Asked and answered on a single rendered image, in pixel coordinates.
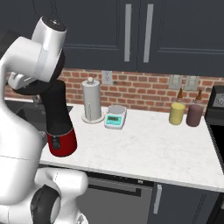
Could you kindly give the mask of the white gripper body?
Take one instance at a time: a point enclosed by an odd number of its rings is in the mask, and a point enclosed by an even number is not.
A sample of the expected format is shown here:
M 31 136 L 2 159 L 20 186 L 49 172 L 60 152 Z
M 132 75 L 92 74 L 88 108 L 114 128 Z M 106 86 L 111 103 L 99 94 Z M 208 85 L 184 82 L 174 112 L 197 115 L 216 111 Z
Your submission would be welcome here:
M 31 82 L 33 82 L 33 78 L 15 72 L 11 72 L 8 79 L 8 84 L 16 90 L 29 85 Z

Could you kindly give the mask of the black and red blender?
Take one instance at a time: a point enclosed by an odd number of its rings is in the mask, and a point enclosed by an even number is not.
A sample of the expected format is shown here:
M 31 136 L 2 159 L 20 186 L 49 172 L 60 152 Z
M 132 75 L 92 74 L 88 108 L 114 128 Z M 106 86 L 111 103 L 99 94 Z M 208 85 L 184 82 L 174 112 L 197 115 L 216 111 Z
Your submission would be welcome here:
M 69 116 L 66 84 L 56 80 L 52 87 L 40 95 L 45 107 L 47 142 L 55 157 L 67 157 L 77 149 L 74 126 Z

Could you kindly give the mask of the white paper towel holder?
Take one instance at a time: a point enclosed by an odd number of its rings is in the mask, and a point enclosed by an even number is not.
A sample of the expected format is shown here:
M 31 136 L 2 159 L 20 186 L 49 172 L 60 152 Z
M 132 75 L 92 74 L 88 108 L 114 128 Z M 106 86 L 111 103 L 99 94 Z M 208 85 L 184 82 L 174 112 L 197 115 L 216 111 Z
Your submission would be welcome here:
M 88 77 L 82 82 L 84 99 L 84 114 L 81 119 L 85 123 L 99 123 L 105 115 L 102 112 L 100 82 L 93 77 Z

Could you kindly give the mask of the dark blue cupboard door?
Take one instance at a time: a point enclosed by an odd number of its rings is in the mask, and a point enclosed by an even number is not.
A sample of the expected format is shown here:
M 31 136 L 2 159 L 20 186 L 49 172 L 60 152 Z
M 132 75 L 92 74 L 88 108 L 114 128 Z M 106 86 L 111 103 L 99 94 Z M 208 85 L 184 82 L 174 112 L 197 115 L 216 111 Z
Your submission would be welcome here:
M 148 4 L 153 19 L 144 63 Z M 224 0 L 141 0 L 137 70 L 224 77 Z
M 66 26 L 66 68 L 135 71 L 140 0 L 55 0 Z M 131 4 L 130 57 L 124 61 L 125 4 Z

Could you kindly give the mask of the teal kitchen scale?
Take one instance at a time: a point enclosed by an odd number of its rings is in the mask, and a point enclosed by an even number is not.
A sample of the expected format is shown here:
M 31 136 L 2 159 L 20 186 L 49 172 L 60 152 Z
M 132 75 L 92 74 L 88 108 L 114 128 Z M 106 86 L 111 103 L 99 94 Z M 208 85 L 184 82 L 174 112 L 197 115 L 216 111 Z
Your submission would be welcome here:
M 121 105 L 110 105 L 105 115 L 104 127 L 112 130 L 121 130 L 127 116 L 127 108 Z

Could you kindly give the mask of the grey dishwasher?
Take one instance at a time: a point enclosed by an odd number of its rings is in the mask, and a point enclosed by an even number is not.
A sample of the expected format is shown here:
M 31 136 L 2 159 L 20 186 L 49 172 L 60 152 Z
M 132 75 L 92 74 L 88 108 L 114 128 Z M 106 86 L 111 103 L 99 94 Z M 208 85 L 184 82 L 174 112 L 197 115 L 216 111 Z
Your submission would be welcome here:
M 89 224 L 147 224 L 154 184 L 147 180 L 87 171 L 88 185 L 106 186 L 134 192 L 140 197 L 87 188 L 77 198 L 80 211 Z

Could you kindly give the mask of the yellow squeeze bottle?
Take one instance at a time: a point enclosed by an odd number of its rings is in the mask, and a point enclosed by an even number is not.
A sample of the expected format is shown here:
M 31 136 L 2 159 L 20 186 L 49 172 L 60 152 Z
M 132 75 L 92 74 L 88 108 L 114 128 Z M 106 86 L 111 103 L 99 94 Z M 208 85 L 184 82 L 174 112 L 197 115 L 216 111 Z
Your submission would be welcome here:
M 183 100 L 183 90 L 180 89 L 176 101 L 171 105 L 169 122 L 173 125 L 180 125 L 182 123 L 183 115 L 185 113 L 186 105 Z

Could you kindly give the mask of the maroon squeeze bottle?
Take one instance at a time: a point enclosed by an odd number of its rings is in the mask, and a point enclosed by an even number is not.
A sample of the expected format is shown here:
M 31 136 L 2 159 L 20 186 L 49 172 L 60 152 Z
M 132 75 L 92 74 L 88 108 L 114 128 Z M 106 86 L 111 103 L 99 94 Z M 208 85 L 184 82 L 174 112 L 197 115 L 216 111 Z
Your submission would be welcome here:
M 202 91 L 200 90 L 193 103 L 189 106 L 186 124 L 190 127 L 197 127 L 203 114 Z

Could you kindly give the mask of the black stove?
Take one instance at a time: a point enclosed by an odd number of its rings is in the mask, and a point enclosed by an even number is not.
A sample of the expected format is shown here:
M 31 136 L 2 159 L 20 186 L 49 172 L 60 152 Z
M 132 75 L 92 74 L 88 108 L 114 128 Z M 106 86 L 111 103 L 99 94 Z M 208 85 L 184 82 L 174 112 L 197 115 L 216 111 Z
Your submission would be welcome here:
M 205 121 L 224 174 L 224 86 L 213 86 L 206 107 Z

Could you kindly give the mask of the dark blue lower cabinet door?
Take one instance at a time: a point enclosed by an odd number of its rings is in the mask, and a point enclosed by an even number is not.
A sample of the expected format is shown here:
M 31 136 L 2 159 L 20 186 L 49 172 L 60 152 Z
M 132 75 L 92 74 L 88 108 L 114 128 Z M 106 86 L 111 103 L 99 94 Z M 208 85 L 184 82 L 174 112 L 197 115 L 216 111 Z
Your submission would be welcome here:
M 154 214 L 158 185 L 163 190 L 158 213 Z M 147 224 L 207 224 L 218 196 L 218 192 L 155 182 Z

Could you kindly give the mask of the grey wall outlet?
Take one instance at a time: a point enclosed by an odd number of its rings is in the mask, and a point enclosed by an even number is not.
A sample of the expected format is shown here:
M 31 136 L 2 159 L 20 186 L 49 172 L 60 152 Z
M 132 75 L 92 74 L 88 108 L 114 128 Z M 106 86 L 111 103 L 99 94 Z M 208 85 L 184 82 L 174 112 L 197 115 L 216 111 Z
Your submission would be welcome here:
M 112 85 L 113 84 L 111 71 L 106 71 L 106 70 L 101 71 L 101 84 L 102 85 Z

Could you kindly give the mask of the grey wall switch plate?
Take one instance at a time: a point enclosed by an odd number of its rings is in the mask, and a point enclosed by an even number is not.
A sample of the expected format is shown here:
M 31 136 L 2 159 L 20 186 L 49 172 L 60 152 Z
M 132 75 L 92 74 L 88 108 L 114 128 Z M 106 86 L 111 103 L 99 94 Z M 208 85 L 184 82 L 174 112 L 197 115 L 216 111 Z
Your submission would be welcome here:
M 199 76 L 190 76 L 188 75 L 185 78 L 184 90 L 186 91 L 196 91 L 198 89 Z
M 182 85 L 182 75 L 172 74 L 169 79 L 169 89 L 177 89 L 179 90 Z

